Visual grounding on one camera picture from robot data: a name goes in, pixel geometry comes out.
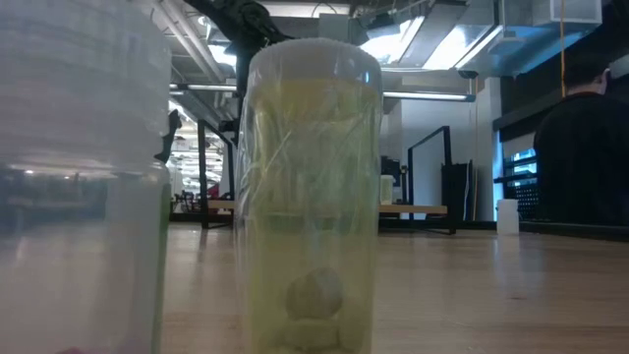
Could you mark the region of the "wooden shelf black metal ends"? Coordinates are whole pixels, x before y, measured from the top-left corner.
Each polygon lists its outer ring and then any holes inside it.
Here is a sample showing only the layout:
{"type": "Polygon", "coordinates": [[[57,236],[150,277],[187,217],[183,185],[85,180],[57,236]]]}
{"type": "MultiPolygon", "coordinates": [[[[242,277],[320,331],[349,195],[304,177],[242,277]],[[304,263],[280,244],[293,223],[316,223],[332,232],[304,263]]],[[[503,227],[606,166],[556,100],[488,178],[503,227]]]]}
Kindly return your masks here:
{"type": "MultiPolygon", "coordinates": [[[[209,123],[199,122],[199,126],[203,126],[202,130],[209,130],[225,144],[228,166],[226,168],[228,174],[228,186],[233,189],[234,183],[234,151],[238,147],[238,137],[228,138],[224,135],[227,133],[235,133],[236,126],[234,123],[228,123],[227,127],[223,127],[223,123],[219,124],[219,128],[212,127],[209,123]]],[[[403,190],[403,200],[405,204],[380,205],[378,207],[380,224],[383,229],[446,229],[447,234],[453,235],[458,228],[458,221],[455,218],[453,206],[449,192],[445,191],[442,196],[446,199],[445,206],[415,206],[411,204],[413,194],[413,178],[414,168],[409,166],[405,171],[400,173],[403,190]]],[[[231,192],[225,198],[209,199],[208,197],[200,198],[200,222],[203,226],[209,223],[219,223],[223,226],[233,223],[234,207],[231,192]]]]}

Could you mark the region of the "clear medicine bottle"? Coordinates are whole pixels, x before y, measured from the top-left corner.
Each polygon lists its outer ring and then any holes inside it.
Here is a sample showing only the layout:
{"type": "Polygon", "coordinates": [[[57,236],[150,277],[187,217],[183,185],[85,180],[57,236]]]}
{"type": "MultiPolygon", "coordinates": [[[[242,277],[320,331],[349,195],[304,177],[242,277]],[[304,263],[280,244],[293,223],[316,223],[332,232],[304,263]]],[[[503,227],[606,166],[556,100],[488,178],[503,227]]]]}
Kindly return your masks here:
{"type": "Polygon", "coordinates": [[[0,354],[158,354],[171,52],[128,0],[0,0],[0,354]]]}

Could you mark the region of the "black monitor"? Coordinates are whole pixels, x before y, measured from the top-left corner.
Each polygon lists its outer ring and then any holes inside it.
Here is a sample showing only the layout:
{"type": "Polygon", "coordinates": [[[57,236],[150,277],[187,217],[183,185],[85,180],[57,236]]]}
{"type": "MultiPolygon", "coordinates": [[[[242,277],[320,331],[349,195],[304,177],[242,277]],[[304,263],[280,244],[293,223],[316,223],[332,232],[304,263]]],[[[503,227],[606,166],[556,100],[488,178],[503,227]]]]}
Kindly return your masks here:
{"type": "Polygon", "coordinates": [[[394,198],[394,202],[398,205],[406,205],[408,203],[408,166],[400,162],[399,159],[393,159],[386,155],[380,158],[381,174],[393,177],[393,189],[395,193],[399,193],[394,198]]]}

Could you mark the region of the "black chairs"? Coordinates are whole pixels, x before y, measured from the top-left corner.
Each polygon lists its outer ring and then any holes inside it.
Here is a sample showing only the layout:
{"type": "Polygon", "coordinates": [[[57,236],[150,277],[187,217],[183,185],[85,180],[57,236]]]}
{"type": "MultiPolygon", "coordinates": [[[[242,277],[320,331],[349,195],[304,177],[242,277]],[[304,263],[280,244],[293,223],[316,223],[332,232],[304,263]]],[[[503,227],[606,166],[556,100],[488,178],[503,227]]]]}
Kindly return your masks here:
{"type": "Polygon", "coordinates": [[[171,199],[172,213],[199,213],[200,202],[198,196],[193,192],[182,190],[175,193],[171,199]]]}

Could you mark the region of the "black panel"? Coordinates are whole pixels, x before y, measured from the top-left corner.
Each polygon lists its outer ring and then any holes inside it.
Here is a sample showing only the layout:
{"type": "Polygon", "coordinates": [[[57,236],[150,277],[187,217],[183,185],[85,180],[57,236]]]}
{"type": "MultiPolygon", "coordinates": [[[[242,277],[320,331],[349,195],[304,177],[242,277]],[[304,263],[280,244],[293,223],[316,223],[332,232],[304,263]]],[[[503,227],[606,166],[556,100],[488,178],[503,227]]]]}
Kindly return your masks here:
{"type": "Polygon", "coordinates": [[[441,204],[455,221],[471,221],[474,204],[474,165],[465,163],[441,165],[441,204]]]}

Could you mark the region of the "grey ceiling box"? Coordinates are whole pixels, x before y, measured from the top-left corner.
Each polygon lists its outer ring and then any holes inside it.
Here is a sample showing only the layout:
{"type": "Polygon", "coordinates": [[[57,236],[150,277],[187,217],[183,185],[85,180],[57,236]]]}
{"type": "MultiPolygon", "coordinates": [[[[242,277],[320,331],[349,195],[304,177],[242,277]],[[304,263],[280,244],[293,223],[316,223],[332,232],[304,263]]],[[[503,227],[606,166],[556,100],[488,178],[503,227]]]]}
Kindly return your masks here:
{"type": "Polygon", "coordinates": [[[348,42],[350,39],[349,20],[347,15],[320,14],[318,36],[348,42]]]}

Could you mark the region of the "grey ceiling pipe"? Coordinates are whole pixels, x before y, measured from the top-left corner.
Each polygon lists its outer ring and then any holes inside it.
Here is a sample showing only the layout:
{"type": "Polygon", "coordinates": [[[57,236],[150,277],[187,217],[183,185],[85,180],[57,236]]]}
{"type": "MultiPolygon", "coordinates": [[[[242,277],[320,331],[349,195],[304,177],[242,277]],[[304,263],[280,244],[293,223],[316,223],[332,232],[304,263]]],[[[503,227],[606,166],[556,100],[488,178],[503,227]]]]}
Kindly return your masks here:
{"type": "Polygon", "coordinates": [[[151,0],[151,5],[205,76],[214,83],[222,84],[225,80],[222,71],[195,35],[182,11],[171,0],[151,0]]]}

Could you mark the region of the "black perforated cart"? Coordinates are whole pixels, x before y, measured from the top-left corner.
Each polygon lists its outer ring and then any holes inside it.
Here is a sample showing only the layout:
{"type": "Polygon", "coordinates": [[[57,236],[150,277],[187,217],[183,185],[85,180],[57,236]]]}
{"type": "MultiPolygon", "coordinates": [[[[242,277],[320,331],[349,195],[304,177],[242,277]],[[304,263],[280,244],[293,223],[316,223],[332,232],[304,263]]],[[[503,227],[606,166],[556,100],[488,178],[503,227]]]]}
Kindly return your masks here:
{"type": "Polygon", "coordinates": [[[517,210],[522,220],[530,221],[537,218],[540,201],[537,173],[527,172],[498,177],[493,182],[502,185],[505,199],[517,201],[517,210]]]}

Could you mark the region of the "person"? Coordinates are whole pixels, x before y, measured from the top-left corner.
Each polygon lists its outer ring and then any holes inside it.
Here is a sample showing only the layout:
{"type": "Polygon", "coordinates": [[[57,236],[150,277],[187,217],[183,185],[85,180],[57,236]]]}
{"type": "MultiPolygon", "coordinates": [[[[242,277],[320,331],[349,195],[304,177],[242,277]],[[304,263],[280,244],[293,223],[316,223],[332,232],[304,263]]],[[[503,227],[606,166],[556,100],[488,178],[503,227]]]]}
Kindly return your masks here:
{"type": "Polygon", "coordinates": [[[629,226],[629,104],[607,96],[599,56],[568,61],[566,96],[534,138],[540,214],[552,222],[629,226]]]}

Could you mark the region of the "white ceiling box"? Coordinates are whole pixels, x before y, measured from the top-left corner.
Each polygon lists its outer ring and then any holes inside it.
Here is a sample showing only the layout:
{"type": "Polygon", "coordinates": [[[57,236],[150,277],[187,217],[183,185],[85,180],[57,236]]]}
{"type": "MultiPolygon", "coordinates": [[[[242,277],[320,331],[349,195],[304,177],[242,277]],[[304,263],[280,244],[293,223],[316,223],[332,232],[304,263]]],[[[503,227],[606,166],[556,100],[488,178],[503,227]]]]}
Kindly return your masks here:
{"type": "Polygon", "coordinates": [[[549,24],[593,25],[602,22],[601,0],[532,0],[534,26],[549,24]]]}

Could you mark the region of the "large silver air duct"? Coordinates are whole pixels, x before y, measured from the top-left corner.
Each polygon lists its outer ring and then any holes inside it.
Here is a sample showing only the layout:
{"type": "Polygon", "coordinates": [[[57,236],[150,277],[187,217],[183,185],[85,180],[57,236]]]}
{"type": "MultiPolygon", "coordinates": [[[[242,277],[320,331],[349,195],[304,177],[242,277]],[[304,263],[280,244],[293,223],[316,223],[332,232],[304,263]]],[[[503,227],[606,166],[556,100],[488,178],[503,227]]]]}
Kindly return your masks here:
{"type": "Polygon", "coordinates": [[[534,65],[534,0],[392,0],[358,18],[360,47],[388,72],[515,76],[534,65]]]}

